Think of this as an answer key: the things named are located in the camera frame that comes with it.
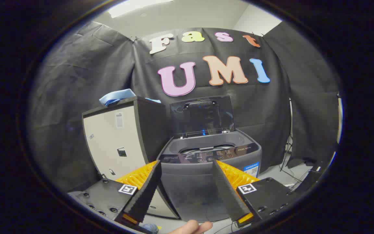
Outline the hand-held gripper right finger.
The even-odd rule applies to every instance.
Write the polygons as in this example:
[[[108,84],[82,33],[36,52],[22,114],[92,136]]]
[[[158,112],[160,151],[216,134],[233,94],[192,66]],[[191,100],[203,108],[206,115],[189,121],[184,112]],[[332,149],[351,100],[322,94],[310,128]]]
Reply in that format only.
[[[271,177],[260,180],[222,161],[213,162],[212,172],[218,195],[239,228],[268,219],[300,197]]]

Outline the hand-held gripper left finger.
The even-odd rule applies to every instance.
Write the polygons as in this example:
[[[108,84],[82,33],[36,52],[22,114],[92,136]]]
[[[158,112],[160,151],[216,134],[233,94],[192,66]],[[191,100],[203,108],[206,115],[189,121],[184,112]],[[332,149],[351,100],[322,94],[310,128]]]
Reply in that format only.
[[[161,181],[161,161],[142,166],[117,180],[103,177],[69,197],[95,219],[129,232],[148,233],[143,222]]]

